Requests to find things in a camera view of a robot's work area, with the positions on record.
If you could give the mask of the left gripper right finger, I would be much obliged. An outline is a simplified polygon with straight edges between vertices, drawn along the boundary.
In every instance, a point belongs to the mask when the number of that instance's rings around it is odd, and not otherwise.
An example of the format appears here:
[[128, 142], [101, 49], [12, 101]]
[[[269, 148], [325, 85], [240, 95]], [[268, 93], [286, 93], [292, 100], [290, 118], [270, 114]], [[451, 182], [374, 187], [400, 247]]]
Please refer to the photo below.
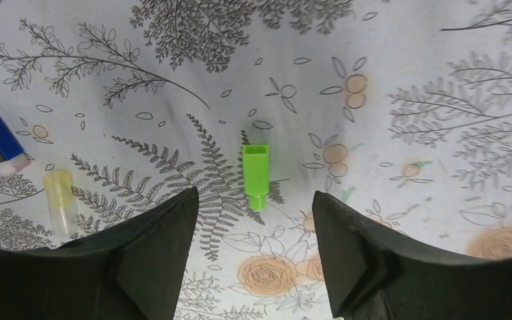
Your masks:
[[512, 319], [512, 258], [422, 243], [321, 191], [312, 212], [334, 317]]

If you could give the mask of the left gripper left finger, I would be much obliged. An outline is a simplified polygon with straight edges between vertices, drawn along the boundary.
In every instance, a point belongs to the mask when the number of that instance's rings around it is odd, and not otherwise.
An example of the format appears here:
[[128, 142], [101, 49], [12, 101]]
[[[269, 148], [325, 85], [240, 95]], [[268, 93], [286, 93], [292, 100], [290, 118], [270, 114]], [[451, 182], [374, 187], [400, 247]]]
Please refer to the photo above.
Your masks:
[[0, 319], [172, 319], [198, 210], [189, 188], [56, 249], [0, 249]]

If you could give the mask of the yellow transparent pen cap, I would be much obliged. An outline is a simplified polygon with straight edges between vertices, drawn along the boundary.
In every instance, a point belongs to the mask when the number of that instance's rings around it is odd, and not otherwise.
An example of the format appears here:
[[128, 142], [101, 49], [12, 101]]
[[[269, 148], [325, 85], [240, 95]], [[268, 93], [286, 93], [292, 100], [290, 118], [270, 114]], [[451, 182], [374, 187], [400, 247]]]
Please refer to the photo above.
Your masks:
[[68, 171], [50, 171], [43, 178], [49, 216], [54, 234], [69, 237], [78, 230], [77, 204]]

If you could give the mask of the floral patterned table mat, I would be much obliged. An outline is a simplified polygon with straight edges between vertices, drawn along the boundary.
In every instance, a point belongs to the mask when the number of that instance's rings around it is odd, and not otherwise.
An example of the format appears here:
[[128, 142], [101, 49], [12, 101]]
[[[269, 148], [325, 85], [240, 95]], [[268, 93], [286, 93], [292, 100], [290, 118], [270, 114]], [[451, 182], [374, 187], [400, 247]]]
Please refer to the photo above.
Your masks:
[[0, 1], [0, 107], [35, 164], [0, 178], [0, 247], [54, 240], [37, 183], [70, 167], [96, 213], [150, 207], [169, 175], [240, 185], [271, 139], [275, 204], [201, 200], [217, 222], [191, 268], [228, 284], [256, 240], [311, 240], [320, 187], [419, 240], [512, 255], [512, 1]]

